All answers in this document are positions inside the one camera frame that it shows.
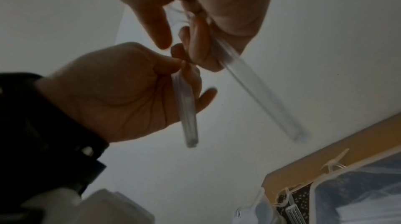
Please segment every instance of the black jacket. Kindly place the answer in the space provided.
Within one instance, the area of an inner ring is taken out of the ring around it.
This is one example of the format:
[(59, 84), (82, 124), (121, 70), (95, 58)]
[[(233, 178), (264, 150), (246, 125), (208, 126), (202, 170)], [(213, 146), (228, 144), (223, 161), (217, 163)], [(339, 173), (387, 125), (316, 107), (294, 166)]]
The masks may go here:
[(39, 78), (0, 74), (0, 214), (54, 188), (82, 194), (105, 169), (97, 158), (108, 143), (46, 100), (33, 86)]

